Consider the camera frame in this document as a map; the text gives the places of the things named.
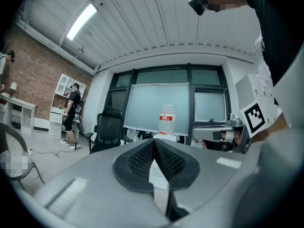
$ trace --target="man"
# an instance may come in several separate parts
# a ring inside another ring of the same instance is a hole
[[[0,82],[5,73],[6,61],[11,61],[13,63],[15,62],[14,58],[15,58],[15,51],[13,50],[8,52],[7,54],[0,53]]]
[[[70,145],[71,150],[76,150],[80,144],[76,142],[75,134],[72,131],[72,124],[75,117],[75,107],[79,104],[81,96],[79,92],[79,84],[75,83],[71,86],[72,92],[65,104],[64,114],[62,116],[62,130],[66,132],[66,138],[60,142],[65,145]]]
[[[263,37],[264,61],[269,67],[274,86],[296,57],[304,39],[302,23],[292,10],[300,9],[302,0],[201,0],[203,8],[221,11],[249,5],[256,11]],[[254,136],[252,143],[264,140],[273,132],[287,127],[281,114],[268,129]]]

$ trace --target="white sneakers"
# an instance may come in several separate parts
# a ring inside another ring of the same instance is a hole
[[[69,141],[66,141],[66,139],[61,140],[60,143],[62,143],[62,144],[64,144],[64,145],[67,145],[67,146],[70,145],[70,142],[69,142]]]
[[[72,144],[72,146],[70,146],[70,150],[76,150],[77,148],[79,148],[81,145],[78,142],[75,142]]]
[[[66,141],[65,139],[64,140],[61,140],[60,143],[64,144],[64,145],[67,145],[67,146],[70,146],[70,142],[69,141]],[[70,150],[76,150],[77,148],[79,148],[81,145],[78,143],[78,142],[75,142],[72,144],[72,146],[70,146]]]

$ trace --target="camera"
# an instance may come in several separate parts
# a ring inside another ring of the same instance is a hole
[[[193,8],[193,10],[197,13],[197,15],[201,16],[205,12],[204,7],[202,6],[201,0],[190,0],[189,5]]]

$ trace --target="black t-shirt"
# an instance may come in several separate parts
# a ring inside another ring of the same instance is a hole
[[[67,107],[67,103],[70,101],[70,102],[73,102],[73,106],[71,107],[71,110],[68,112],[69,114],[75,114],[75,107],[79,104],[80,102],[80,99],[81,99],[81,96],[80,96],[80,92],[79,90],[76,90],[76,91],[72,91],[66,101],[66,104],[65,104],[65,108]]]
[[[269,66],[275,85],[295,59],[303,42],[301,0],[247,0],[260,21],[265,50],[263,57]]]

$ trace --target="black window frame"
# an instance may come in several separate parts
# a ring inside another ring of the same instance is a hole
[[[110,93],[112,91],[126,91],[126,96],[125,96],[125,101],[124,101],[124,106],[123,106],[123,111],[122,111],[122,117],[123,120],[125,120],[125,114],[126,114],[126,109],[130,97],[130,92],[131,92],[131,87],[133,84],[136,83],[136,79],[138,76],[138,73],[140,72],[148,72],[148,71],[162,71],[162,70],[175,70],[175,69],[186,69],[187,70],[187,77],[188,77],[188,83],[189,83],[189,100],[190,100],[190,105],[189,105],[189,126],[188,126],[188,136],[186,138],[186,144],[190,145],[191,140],[192,140],[192,129],[194,127],[199,127],[199,126],[211,126],[211,125],[223,125],[224,122],[196,122],[195,121],[195,90],[215,90],[215,91],[220,91],[224,93],[225,96],[225,101],[226,101],[226,116],[228,116],[229,113],[231,113],[231,103],[230,103],[230,95],[229,95],[229,90],[228,90],[228,85],[225,77],[225,73],[223,70],[222,65],[220,66],[213,66],[213,65],[202,65],[202,64],[182,64],[182,65],[167,65],[167,66],[153,66],[153,67],[145,67],[145,68],[140,68],[140,69],[133,69],[130,71],[125,71],[121,73],[117,73],[113,75],[104,109],[108,106],[108,101],[110,98]],[[204,84],[193,84],[192,81],[192,70],[193,69],[208,69],[208,70],[216,70],[218,73],[220,85],[204,85]],[[119,76],[122,75],[127,75],[131,74],[129,85],[127,87],[115,87],[115,84],[117,82],[117,79]],[[122,135],[126,134],[127,129],[124,128],[122,131]]]

